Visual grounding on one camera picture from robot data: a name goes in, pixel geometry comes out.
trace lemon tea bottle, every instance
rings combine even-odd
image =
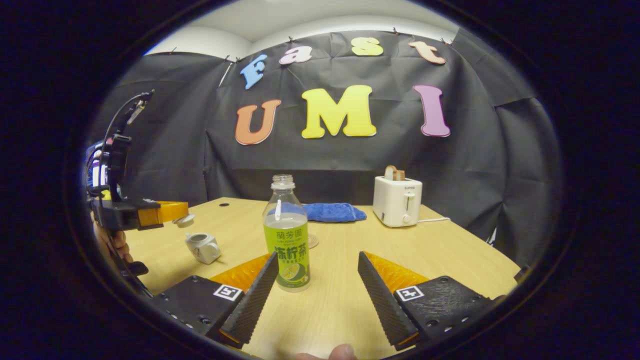
[[[293,176],[275,175],[273,195],[262,214],[267,250],[278,253],[276,282],[291,292],[303,291],[311,280],[307,212],[293,194],[295,187]]]

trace green label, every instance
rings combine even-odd
[[[276,281],[286,288],[300,288],[311,280],[307,223],[291,229],[264,226],[269,253],[278,253]]]

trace human hand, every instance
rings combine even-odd
[[[296,360],[324,360],[311,354],[296,354]],[[351,344],[342,344],[336,346],[327,360],[358,360]]]
[[[95,237],[104,241],[105,243],[109,243],[109,235],[107,234],[107,230],[100,226],[98,220],[93,217],[93,211],[91,212],[91,219],[93,220],[93,234]],[[118,231],[116,236],[113,237],[113,245],[116,247],[116,251],[121,259],[124,259],[128,263],[133,262],[133,258],[129,254],[129,245],[127,244],[127,236],[124,234],[124,231]]]

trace white toaster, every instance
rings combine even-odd
[[[418,222],[422,183],[405,178],[389,180],[376,176],[373,192],[373,212],[390,227],[411,226]]]

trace lemon image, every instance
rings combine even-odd
[[[306,273],[307,271],[305,270],[305,267],[303,265],[295,263],[284,269],[284,271],[282,272],[282,278],[286,281],[297,281],[300,280]]]

